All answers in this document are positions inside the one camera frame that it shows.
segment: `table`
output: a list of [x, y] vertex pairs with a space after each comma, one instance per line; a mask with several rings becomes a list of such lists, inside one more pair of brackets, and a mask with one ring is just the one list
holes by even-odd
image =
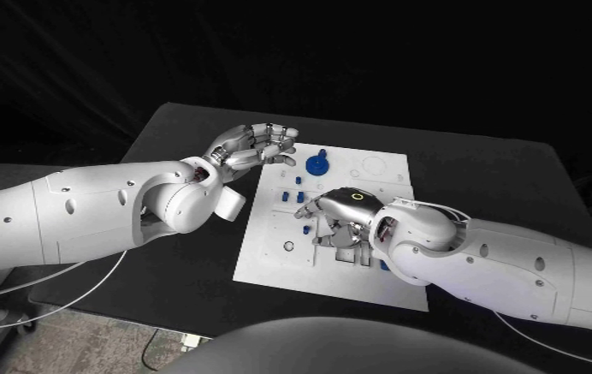
[[[298, 128], [304, 143], [408, 154], [419, 200], [592, 246], [592, 219], [555, 150], [530, 141], [164, 104], [123, 163], [200, 156], [228, 128], [258, 122]], [[578, 364], [523, 340], [490, 311], [434, 286], [427, 288], [431, 312], [422, 313], [234, 282], [260, 174], [261, 168], [252, 169], [231, 185], [248, 197], [236, 221], [212, 216], [193, 233], [163, 237], [131, 250], [114, 275], [75, 310], [209, 337], [277, 318], [366, 318], [471, 341], [545, 369], [553, 364], [563, 368], [568, 362]], [[39, 284], [30, 300], [64, 305], [100, 281], [117, 258], [91, 261]], [[588, 330], [512, 322], [538, 339], [592, 354], [585, 347], [592, 339]]]

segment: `blue object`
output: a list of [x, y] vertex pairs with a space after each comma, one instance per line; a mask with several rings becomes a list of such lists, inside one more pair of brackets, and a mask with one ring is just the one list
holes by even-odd
[[324, 175], [330, 170], [330, 162], [327, 161], [327, 151], [321, 149], [317, 156], [311, 156], [306, 161], [306, 171], [311, 175]]

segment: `black curtain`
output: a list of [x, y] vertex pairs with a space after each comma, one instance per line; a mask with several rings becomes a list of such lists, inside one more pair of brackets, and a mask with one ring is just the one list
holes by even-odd
[[582, 168], [588, 2], [0, 0], [3, 101], [97, 146], [179, 102], [543, 141]]

